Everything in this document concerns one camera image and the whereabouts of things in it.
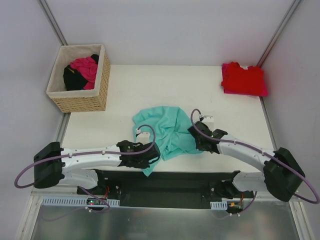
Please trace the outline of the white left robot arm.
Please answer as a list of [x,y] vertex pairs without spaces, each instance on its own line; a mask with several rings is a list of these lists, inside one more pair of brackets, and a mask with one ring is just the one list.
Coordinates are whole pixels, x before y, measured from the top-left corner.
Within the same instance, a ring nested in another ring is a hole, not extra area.
[[151,142],[143,144],[123,140],[93,149],[62,148],[59,142],[51,142],[34,156],[33,161],[58,158],[34,166],[34,187],[79,186],[99,195],[105,191],[106,183],[99,176],[98,167],[147,169],[160,156],[157,144]]

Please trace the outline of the wicker basket with liner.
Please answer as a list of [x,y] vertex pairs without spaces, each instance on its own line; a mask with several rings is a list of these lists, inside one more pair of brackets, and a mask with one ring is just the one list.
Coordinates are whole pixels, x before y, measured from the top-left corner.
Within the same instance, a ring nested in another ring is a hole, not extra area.
[[[64,68],[78,58],[99,56],[94,88],[66,90]],[[111,65],[103,44],[63,45],[60,47],[46,94],[63,113],[99,112],[106,109]]]

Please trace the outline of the teal t shirt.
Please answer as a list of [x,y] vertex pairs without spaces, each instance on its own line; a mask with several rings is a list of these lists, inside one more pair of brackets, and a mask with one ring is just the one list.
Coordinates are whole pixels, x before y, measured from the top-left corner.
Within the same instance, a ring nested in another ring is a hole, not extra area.
[[132,117],[133,132],[142,126],[143,132],[156,137],[160,159],[167,161],[184,154],[200,154],[195,139],[188,132],[192,126],[190,117],[177,106],[157,106],[140,110]]

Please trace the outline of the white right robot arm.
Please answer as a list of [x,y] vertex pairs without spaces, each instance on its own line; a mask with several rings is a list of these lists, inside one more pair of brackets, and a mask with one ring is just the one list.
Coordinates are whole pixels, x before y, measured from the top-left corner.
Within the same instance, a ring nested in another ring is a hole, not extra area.
[[269,192],[276,199],[288,202],[302,183],[304,172],[291,152],[283,147],[270,150],[240,144],[226,131],[211,131],[201,121],[189,127],[188,132],[197,150],[230,156],[257,169],[256,172],[234,171],[231,178],[217,187],[222,197],[231,199],[246,191]]

